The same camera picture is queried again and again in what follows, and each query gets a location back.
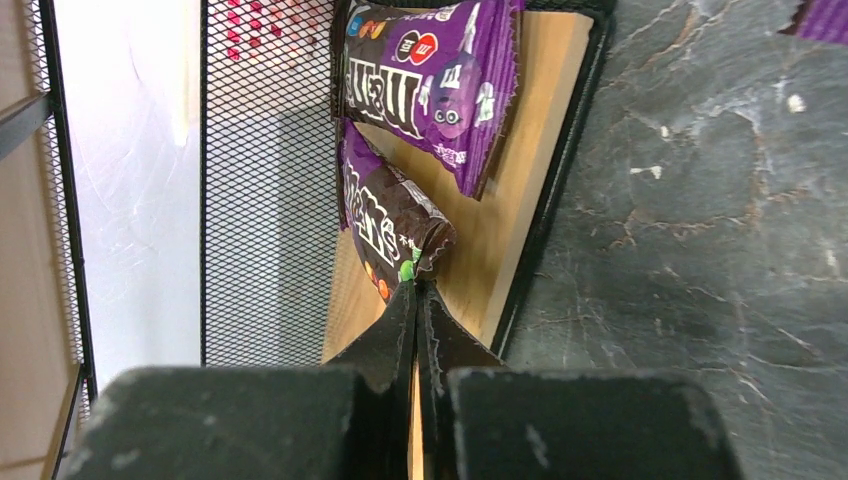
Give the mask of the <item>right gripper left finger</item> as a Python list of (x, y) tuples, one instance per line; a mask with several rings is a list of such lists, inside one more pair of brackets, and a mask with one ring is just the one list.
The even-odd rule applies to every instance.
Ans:
[(404, 479), (416, 292), (313, 367), (151, 367), (95, 402), (64, 479)]

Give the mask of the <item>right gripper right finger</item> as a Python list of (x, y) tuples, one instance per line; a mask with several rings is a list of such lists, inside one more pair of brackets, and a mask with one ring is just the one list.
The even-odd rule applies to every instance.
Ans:
[(417, 286), (427, 479), (739, 479), (710, 395), (657, 370), (512, 370)]

